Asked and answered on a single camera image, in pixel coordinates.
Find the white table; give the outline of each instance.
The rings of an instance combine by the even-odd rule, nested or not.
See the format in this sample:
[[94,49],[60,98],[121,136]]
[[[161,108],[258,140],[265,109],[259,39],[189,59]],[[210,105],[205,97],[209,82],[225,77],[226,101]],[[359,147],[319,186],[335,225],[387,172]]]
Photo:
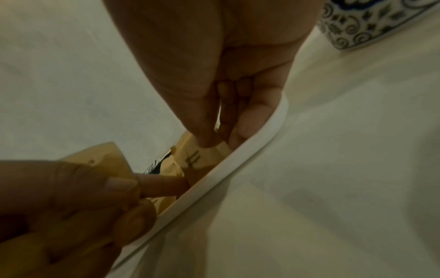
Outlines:
[[[44,34],[1,25],[0,158],[115,140],[143,170],[182,127],[99,4],[40,2],[22,8]],[[439,30],[437,13],[347,53],[314,31],[278,136],[109,277],[439,277]]]

